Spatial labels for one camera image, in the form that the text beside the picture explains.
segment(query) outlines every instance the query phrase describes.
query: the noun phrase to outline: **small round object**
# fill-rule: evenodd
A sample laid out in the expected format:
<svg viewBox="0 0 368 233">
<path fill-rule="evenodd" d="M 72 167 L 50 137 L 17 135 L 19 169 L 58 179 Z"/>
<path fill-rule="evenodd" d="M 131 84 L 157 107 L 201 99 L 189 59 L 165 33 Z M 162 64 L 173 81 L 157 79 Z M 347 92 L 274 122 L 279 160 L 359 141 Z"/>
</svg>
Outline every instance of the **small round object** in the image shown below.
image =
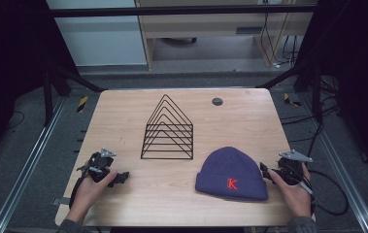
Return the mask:
<svg viewBox="0 0 368 233">
<path fill-rule="evenodd" d="M 214 98 L 212 100 L 212 103 L 215 105 L 215 106 L 220 106 L 223 104 L 223 100 L 221 98 Z"/>
</svg>

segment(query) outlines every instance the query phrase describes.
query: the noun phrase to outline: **gray floor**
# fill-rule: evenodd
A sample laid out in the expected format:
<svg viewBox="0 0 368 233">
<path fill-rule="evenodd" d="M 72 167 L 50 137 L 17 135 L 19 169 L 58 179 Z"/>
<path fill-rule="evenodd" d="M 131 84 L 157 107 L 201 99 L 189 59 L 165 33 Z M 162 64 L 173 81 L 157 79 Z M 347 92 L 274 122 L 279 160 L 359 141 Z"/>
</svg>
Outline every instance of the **gray floor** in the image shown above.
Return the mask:
<svg viewBox="0 0 368 233">
<path fill-rule="evenodd" d="M 255 86 L 275 78 L 281 71 L 288 69 L 288 66 L 286 63 L 281 68 L 265 67 L 256 45 L 248 37 L 198 38 L 195 44 L 158 40 L 150 72 L 122 71 L 116 75 L 84 76 L 107 88 Z M 293 93 L 290 87 L 292 83 L 293 78 L 271 90 L 282 122 L 308 115 L 305 107 L 284 102 L 285 92 L 289 93 L 293 101 L 302 103 L 310 96 L 310 92 L 299 95 Z M 64 192 L 77 150 L 82 145 L 84 131 L 99 97 L 98 93 L 76 83 L 71 83 L 71 86 L 73 91 L 64 100 L 62 114 L 10 218 L 8 229 L 11 231 L 40 232 L 41 229 L 56 229 L 54 215 L 57 207 L 51 202 Z M 77 113 L 80 99 L 85 95 L 88 96 L 85 109 L 82 113 Z M 54 98 L 56 103 L 58 97 L 54 95 Z M 324 108 L 334 104 L 333 99 L 328 100 Z M 18 112 L 10 122 L 12 128 L 5 131 L 0 141 L 0 209 L 43 129 L 43 90 L 36 89 L 22 95 L 16 101 L 16 111 Z M 325 115 L 323 132 L 339 154 L 361 195 L 361 200 L 368 207 L 368 163 L 362 162 L 356 141 L 337 113 L 339 112 L 334 111 Z M 308 152 L 311 141 L 293 141 L 311 138 L 315 130 L 315 125 L 310 120 L 284 126 L 290 147 L 303 153 Z M 337 180 L 321 137 L 317 138 L 311 157 L 315 162 L 310 165 L 310 169 L 321 171 Z M 323 206 L 332 210 L 343 208 L 343 197 L 335 185 L 317 175 L 312 176 L 312 183 Z M 352 209 L 343 216 L 332 216 L 316 209 L 316 216 L 319 232 L 364 231 L 359 224 L 359 216 Z M 264 230 L 263 227 L 257 228 L 258 232 Z M 268 232 L 274 232 L 274 228 L 269 228 Z"/>
</svg>

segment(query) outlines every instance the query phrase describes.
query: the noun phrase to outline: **wooden tabletop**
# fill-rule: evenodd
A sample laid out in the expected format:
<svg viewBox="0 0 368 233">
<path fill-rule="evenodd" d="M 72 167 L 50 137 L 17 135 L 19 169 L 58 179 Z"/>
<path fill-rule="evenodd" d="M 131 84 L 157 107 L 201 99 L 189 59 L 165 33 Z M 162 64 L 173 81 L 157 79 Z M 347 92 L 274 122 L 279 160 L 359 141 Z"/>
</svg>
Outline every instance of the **wooden tabletop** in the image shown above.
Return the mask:
<svg viewBox="0 0 368 233">
<path fill-rule="evenodd" d="M 193 159 L 141 159 L 147 123 L 164 95 L 193 124 L 189 133 Z M 220 106 L 213 104 L 215 98 L 222 100 Z M 117 153 L 111 169 L 129 171 L 130 176 L 124 184 L 105 190 L 89 210 L 85 225 L 274 226 L 286 225 L 291 219 L 278 188 L 267 180 L 269 199 L 265 202 L 228 201 L 195 190 L 196 175 L 205 159 L 223 147 L 234 147 L 257 164 L 277 167 L 278 153 L 289 150 L 289 145 L 267 89 L 102 92 L 64 197 L 70 197 L 81 174 L 76 169 L 103 147 Z M 168 157 L 168 153 L 159 154 Z M 56 224 L 68 212 L 67 205 L 60 205 Z"/>
</svg>

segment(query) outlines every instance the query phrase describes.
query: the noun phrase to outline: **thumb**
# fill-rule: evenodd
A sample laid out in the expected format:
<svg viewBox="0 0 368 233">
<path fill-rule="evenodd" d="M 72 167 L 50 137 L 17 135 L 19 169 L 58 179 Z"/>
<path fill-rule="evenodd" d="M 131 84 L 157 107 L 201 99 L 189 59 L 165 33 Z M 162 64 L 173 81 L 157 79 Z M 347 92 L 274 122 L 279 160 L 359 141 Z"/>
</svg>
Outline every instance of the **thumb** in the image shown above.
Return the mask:
<svg viewBox="0 0 368 233">
<path fill-rule="evenodd" d="M 117 170 L 110 172 L 102 181 L 99 182 L 99 185 L 107 186 L 114 178 L 117 176 Z"/>
<path fill-rule="evenodd" d="M 280 189 L 283 189 L 287 183 L 284 182 L 283 178 L 278 175 L 274 170 L 268 169 L 269 176 L 271 176 L 272 180 L 278 185 Z"/>
</svg>

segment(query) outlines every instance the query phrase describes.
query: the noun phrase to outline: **aluminum rail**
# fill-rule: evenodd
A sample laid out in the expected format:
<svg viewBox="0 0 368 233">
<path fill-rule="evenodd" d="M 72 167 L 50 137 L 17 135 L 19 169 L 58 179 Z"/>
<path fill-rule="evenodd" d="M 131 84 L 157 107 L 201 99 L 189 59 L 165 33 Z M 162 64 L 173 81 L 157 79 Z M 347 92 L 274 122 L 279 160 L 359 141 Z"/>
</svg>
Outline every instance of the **aluminum rail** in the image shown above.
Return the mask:
<svg viewBox="0 0 368 233">
<path fill-rule="evenodd" d="M 311 101 L 306 94 L 298 93 L 303 105 L 307 109 L 308 113 L 311 112 Z M 312 118 L 314 128 L 317 128 L 318 122 Z M 353 213 L 355 214 L 359 225 L 364 232 L 368 232 L 368 206 L 366 205 L 362 195 L 357 189 L 355 183 L 353 182 L 350 174 L 342 163 L 339 154 L 335 151 L 328 135 L 325 131 L 321 131 L 319 134 L 320 141 L 323 143 L 325 148 L 325 154 L 329 161 L 329 164 L 337 177 L 337 180 L 341 184 L 342 189 L 348 196 L 348 201 L 350 202 Z"/>
<path fill-rule="evenodd" d="M 20 197 L 22 196 L 23 191 L 25 190 L 30 178 L 32 177 L 32 173 L 34 172 L 35 167 L 38 164 L 39 158 L 44 151 L 48 139 L 50 138 L 51 132 L 53 131 L 53 128 L 55 127 L 57 120 L 59 119 L 65 100 L 65 97 L 58 97 L 54 109 L 53 118 L 51 119 L 50 123 L 42 130 L 38 141 L 32 149 L 28 159 L 26 160 L 25 165 L 22 168 L 22 171 L 19 174 L 19 177 L 17 178 L 17 181 L 14 184 L 14 187 L 12 188 L 8 198 L 6 199 L 0 210 L 0 233 L 5 231 L 9 220 L 11 219 L 11 216 L 14 213 L 15 208 L 17 207 L 17 203 L 19 202 Z"/>
<path fill-rule="evenodd" d="M 209 14 L 256 14 L 256 13 L 309 13 L 332 8 L 317 4 L 296 5 L 228 5 L 228 6 L 181 6 L 99 9 L 59 9 L 28 11 L 26 17 L 127 17 L 162 15 L 209 15 Z"/>
</svg>

